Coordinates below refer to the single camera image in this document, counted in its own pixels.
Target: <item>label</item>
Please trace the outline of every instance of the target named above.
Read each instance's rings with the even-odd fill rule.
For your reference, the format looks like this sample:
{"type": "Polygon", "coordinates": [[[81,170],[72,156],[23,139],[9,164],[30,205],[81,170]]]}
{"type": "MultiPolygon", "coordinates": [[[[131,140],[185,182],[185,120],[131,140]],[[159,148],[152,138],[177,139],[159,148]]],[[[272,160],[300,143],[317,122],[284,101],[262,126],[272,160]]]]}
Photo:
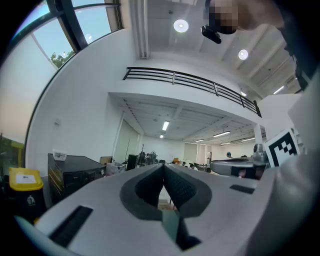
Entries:
{"type": "Polygon", "coordinates": [[[17,184],[32,184],[36,183],[36,178],[34,175],[17,174],[15,182],[17,184]]]}

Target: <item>yellow lid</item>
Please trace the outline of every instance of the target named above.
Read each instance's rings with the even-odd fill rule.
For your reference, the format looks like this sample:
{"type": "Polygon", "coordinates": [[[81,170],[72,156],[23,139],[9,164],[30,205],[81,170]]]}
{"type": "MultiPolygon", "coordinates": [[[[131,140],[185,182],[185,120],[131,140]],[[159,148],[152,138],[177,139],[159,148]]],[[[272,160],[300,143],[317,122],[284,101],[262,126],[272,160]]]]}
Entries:
{"type": "Polygon", "coordinates": [[[44,186],[39,171],[27,168],[9,168],[9,183],[15,191],[34,191],[44,186]]]}

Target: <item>ceiling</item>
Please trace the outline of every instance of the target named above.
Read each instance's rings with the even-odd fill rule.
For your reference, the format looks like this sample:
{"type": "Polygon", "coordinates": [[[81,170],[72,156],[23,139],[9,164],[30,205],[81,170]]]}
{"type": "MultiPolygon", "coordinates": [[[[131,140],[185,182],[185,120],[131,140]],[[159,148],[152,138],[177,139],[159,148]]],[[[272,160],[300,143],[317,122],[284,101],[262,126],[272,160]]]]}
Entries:
{"type": "MultiPolygon", "coordinates": [[[[292,57],[284,50],[286,43],[281,33],[273,26],[261,25],[253,31],[237,31],[231,35],[221,34],[222,43],[216,44],[201,34],[204,25],[205,0],[148,0],[147,43],[150,52],[159,49],[180,52],[190,51],[205,54],[212,60],[228,65],[240,72],[265,96],[272,95],[281,86],[278,94],[295,93],[300,89],[295,79],[292,57]],[[174,21],[183,19],[189,28],[184,33],[174,30],[174,21]],[[240,60],[238,53],[246,49],[249,56],[240,60]]],[[[261,96],[252,87],[241,85],[241,91],[250,100],[261,96]]]]}
{"type": "MultiPolygon", "coordinates": [[[[203,110],[196,107],[183,106],[174,103],[122,98],[121,106],[128,108],[144,131],[144,135],[165,139],[195,142],[204,140],[202,144],[220,145],[254,137],[254,128],[249,122],[234,120],[220,113],[203,110]],[[169,126],[165,133],[162,128],[165,121],[169,126]],[[230,131],[230,134],[214,138],[214,135],[230,131]]],[[[261,128],[262,136],[266,133],[261,128]]]]}

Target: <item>balcony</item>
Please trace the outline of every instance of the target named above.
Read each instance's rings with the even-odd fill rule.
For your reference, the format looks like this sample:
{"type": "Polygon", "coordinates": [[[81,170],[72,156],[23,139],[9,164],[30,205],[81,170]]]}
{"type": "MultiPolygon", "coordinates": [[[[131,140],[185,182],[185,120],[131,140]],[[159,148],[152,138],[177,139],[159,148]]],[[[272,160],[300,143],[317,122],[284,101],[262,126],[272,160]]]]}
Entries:
{"type": "Polygon", "coordinates": [[[127,73],[123,80],[129,79],[160,81],[206,91],[216,97],[223,97],[233,101],[261,117],[255,100],[252,102],[234,90],[196,75],[161,68],[130,66],[127,68],[127,73]]]}

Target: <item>trash bin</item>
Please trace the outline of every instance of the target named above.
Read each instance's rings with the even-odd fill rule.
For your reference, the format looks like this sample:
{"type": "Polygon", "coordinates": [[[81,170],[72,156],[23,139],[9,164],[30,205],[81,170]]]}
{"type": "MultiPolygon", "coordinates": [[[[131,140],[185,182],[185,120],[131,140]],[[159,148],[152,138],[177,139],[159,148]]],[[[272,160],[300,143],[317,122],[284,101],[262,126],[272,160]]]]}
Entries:
{"type": "Polygon", "coordinates": [[[39,171],[9,168],[9,184],[14,195],[14,213],[34,223],[47,210],[39,171]]]}

